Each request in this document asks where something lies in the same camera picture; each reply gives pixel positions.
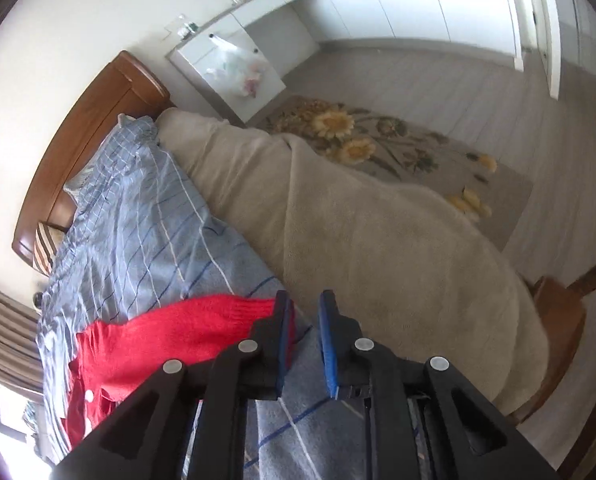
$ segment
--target silver screw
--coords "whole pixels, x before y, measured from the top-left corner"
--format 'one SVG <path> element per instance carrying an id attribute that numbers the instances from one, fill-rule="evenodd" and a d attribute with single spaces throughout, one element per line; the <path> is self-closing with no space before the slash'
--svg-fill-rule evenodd
<path id="1" fill-rule="evenodd" d="M 178 361 L 177 359 L 170 359 L 162 365 L 162 369 L 166 374 L 177 374 L 180 370 L 182 370 L 182 362 Z"/>
<path id="2" fill-rule="evenodd" d="M 353 344 L 358 350 L 362 350 L 363 352 L 368 352 L 375 346 L 373 341 L 367 337 L 361 337 L 360 339 L 356 339 L 355 343 Z"/>
<path id="3" fill-rule="evenodd" d="M 238 343 L 238 350 L 245 354 L 251 354 L 257 350 L 257 343 L 253 339 L 245 339 Z"/>
<path id="4" fill-rule="evenodd" d="M 449 362 L 444 357 L 432 357 L 430 364 L 431 368 L 439 372 L 443 372 L 449 368 Z"/>

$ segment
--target tan blanket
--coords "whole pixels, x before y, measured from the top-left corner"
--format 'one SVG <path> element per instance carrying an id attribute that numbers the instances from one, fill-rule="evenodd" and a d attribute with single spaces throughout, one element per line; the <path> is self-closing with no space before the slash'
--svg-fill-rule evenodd
<path id="1" fill-rule="evenodd" d="M 172 108 L 159 138 L 211 212 L 315 318 L 322 290 L 396 354 L 442 355 L 503 413 L 537 391 L 548 344 L 526 287 L 431 190 L 332 164 L 304 140 Z"/>

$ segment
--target floral rug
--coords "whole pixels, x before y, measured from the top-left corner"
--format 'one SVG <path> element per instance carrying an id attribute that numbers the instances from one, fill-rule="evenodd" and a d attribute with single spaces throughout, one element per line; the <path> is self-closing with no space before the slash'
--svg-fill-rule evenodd
<path id="1" fill-rule="evenodd" d="M 502 250 L 532 183 L 458 140 L 365 108 L 293 96 L 257 126 L 305 139 L 316 153 L 386 182 L 443 195 Z"/>

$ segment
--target wooden floor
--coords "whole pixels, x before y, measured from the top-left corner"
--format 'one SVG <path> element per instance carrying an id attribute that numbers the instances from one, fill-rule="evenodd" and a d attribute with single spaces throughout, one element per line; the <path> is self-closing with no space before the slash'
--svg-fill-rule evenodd
<path id="1" fill-rule="evenodd" d="M 322 52 L 286 78 L 295 93 L 358 105 L 434 128 L 491 153 L 534 183 L 504 254 L 530 280 L 568 284 L 596 262 L 596 78 L 562 67 L 548 96 L 539 57 L 524 73 L 441 52 Z M 596 293 L 575 361 L 522 432 L 558 466 L 596 399 Z"/>

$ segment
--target wooden headboard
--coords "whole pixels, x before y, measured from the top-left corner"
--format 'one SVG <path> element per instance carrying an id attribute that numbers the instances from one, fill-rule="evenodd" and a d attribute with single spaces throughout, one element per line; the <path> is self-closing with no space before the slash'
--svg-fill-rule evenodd
<path id="1" fill-rule="evenodd" d="M 62 190 L 117 123 L 118 114 L 154 120 L 172 107 L 169 91 L 129 52 L 122 51 L 91 82 L 49 144 L 31 180 L 11 248 L 29 265 L 38 222 L 67 230 L 76 206 Z"/>

